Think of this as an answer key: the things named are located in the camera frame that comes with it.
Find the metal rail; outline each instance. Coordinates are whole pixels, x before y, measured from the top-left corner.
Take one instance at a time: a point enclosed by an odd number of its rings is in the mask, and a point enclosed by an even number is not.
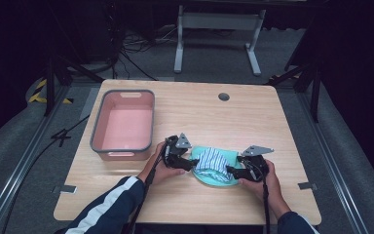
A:
[[[315,136],[320,145],[320,150],[322,152],[323,161],[329,172],[330,178],[332,179],[333,185],[335,186],[336,192],[342,202],[354,233],[357,234],[367,234],[368,230],[363,222],[362,217],[356,207],[354,198],[352,197],[351,191],[342,177],[341,172],[336,164],[333,157],[332,151],[327,145],[326,139],[317,123],[314,122],[310,112],[310,104],[308,98],[304,94],[297,94],[299,101],[302,104],[303,111],[306,117],[309,119],[309,123],[315,133]]]
[[[5,187],[0,194],[0,221],[4,214],[7,212],[7,209],[11,205],[13,199],[15,199],[15,194],[17,193],[18,189],[20,189],[19,186],[21,182],[25,179],[27,170],[31,166],[36,157],[36,153],[42,141],[42,137],[48,129],[51,120],[55,116],[56,110],[60,107],[62,101],[65,99],[68,89],[69,88],[65,86],[59,87],[59,91],[56,97],[56,105],[54,106],[54,109],[47,117],[44,117],[42,119],[34,136],[32,137],[32,140],[29,142],[28,146],[23,152],[23,155],[20,158],[17,167],[15,168],[12,175],[9,177],[7,183],[5,184]]]

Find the pink plastic bin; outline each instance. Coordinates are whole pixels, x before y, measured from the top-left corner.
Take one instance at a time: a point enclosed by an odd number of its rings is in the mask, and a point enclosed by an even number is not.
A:
[[[154,93],[111,90],[102,98],[91,148],[103,160],[146,160],[154,122]]]

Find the wooden table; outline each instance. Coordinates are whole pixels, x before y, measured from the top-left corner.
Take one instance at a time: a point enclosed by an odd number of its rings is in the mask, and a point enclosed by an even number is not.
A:
[[[72,220],[93,199],[123,176],[136,176],[146,161],[102,161],[90,148],[90,138],[102,95],[112,89],[149,89],[156,98],[153,144],[165,137],[186,134],[193,145],[243,152],[251,144],[274,148],[265,155],[276,165],[284,199],[311,224],[321,217],[307,182],[300,156],[276,90],[268,86],[107,80],[102,83],[65,184],[75,194],[60,194],[54,216]],[[227,101],[220,93],[230,96]],[[271,222],[276,223],[271,214]],[[263,203],[240,185],[211,187],[192,173],[153,185],[138,222],[264,224]]]

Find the human hand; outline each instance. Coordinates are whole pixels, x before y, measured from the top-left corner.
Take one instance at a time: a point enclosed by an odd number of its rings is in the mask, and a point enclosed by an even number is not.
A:
[[[276,175],[275,165],[269,160],[266,160],[266,164],[269,167],[269,173],[266,175],[266,185],[269,190],[269,207],[272,209],[275,217],[279,219],[284,213],[290,212],[290,207],[286,204],[281,195],[281,184]],[[263,201],[263,182],[254,182],[245,178],[240,178],[239,184]]]
[[[145,165],[142,172],[138,175],[138,178],[141,179],[145,183],[145,179],[148,177],[151,169],[154,166],[157,158],[160,157],[161,149],[163,148],[164,143],[161,142],[157,145],[156,152],[150,157],[147,164]],[[161,181],[165,180],[166,178],[183,175],[185,171],[183,169],[172,169],[166,167],[163,161],[156,167],[156,173],[154,175],[153,184],[160,183]]]

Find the striped cloth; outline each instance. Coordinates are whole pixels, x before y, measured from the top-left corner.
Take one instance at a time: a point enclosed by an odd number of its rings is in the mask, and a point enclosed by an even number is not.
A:
[[[227,173],[226,169],[226,166],[230,165],[217,149],[210,147],[198,155],[197,158],[200,159],[200,162],[194,169],[196,174],[211,176],[221,182],[232,180],[233,176]]]

